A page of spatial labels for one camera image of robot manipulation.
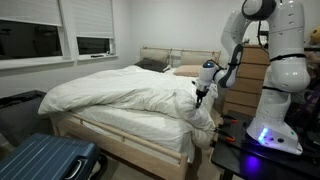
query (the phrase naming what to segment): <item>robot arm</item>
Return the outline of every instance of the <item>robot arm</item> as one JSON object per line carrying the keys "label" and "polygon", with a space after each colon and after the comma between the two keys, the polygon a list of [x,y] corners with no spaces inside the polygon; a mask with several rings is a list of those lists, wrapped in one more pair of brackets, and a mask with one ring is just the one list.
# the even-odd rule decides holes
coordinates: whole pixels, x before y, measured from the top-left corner
{"label": "robot arm", "polygon": [[222,45],[231,58],[226,69],[212,60],[203,64],[196,84],[197,108],[201,105],[202,99],[206,96],[212,81],[222,88],[229,88],[234,84],[242,58],[242,38],[250,23],[251,21],[245,19],[241,12],[233,11],[231,13],[221,37]]}
{"label": "robot arm", "polygon": [[262,20],[269,24],[271,65],[265,75],[256,115],[247,133],[263,146],[301,154],[302,147],[296,133],[284,122],[291,102],[290,93],[305,89],[310,81],[303,49],[304,12],[301,3],[246,0],[242,12],[232,12],[221,38],[230,56],[228,67],[224,69],[213,61],[203,65],[196,84],[196,107],[200,106],[212,82],[222,88],[234,84],[242,58],[243,35],[252,21]]}

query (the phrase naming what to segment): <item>dresser drawer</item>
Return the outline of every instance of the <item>dresser drawer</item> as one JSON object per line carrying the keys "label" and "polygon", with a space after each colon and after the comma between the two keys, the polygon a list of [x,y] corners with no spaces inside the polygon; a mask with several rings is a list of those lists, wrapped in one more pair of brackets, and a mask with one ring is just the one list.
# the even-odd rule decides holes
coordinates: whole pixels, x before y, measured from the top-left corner
{"label": "dresser drawer", "polygon": [[265,65],[241,64],[237,77],[263,80],[267,68]]}
{"label": "dresser drawer", "polygon": [[256,114],[256,108],[249,107],[249,106],[243,106],[239,104],[232,104],[232,103],[224,103],[223,105],[223,114],[227,114],[228,111],[236,111],[243,114],[248,114],[250,116],[254,116]]}
{"label": "dresser drawer", "polygon": [[250,94],[238,91],[228,90],[226,94],[226,102],[241,104],[250,107],[257,107],[259,104],[260,95]]}
{"label": "dresser drawer", "polygon": [[231,90],[261,94],[263,86],[262,80],[246,79],[238,77]]}
{"label": "dresser drawer", "polygon": [[242,62],[269,65],[269,55],[260,48],[244,48]]}

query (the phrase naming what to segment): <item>white duvet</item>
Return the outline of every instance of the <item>white duvet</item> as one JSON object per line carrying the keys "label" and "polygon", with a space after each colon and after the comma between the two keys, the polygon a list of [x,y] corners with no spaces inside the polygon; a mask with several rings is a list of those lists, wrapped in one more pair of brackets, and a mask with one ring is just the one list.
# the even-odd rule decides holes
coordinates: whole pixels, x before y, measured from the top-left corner
{"label": "white duvet", "polygon": [[214,123],[203,106],[195,108],[192,78],[174,76],[129,66],[102,71],[62,84],[45,96],[39,114],[79,107],[105,105],[119,109],[159,112],[190,124],[192,141],[209,148]]}

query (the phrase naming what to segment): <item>pillow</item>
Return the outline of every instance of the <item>pillow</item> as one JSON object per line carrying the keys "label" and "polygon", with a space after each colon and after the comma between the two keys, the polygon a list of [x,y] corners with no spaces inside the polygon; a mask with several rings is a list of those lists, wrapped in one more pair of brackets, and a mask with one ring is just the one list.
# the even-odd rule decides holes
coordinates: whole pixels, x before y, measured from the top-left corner
{"label": "pillow", "polygon": [[177,76],[198,77],[201,65],[182,65],[173,73]]}
{"label": "pillow", "polygon": [[181,52],[180,65],[203,65],[207,60],[215,60],[211,53]]}
{"label": "pillow", "polygon": [[169,51],[167,50],[153,50],[153,49],[141,49],[140,60],[147,58],[162,63],[167,63],[169,57]]}
{"label": "pillow", "polygon": [[144,58],[142,61],[139,61],[134,65],[139,66],[142,69],[147,69],[147,70],[156,71],[156,72],[164,72],[168,70],[167,63],[162,63],[162,62],[155,61],[153,59],[148,59],[148,58]]}

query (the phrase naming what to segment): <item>window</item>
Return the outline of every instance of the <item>window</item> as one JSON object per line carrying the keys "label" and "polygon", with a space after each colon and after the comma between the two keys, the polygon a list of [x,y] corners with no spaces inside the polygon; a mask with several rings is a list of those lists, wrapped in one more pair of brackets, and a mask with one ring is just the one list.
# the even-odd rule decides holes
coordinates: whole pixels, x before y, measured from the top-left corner
{"label": "window", "polygon": [[78,37],[79,54],[99,54],[110,52],[109,39]]}
{"label": "window", "polygon": [[47,57],[52,63],[115,54],[112,0],[0,1],[0,60],[5,67],[12,62],[45,64],[40,61]]}
{"label": "window", "polygon": [[0,20],[0,60],[62,56],[56,26]]}

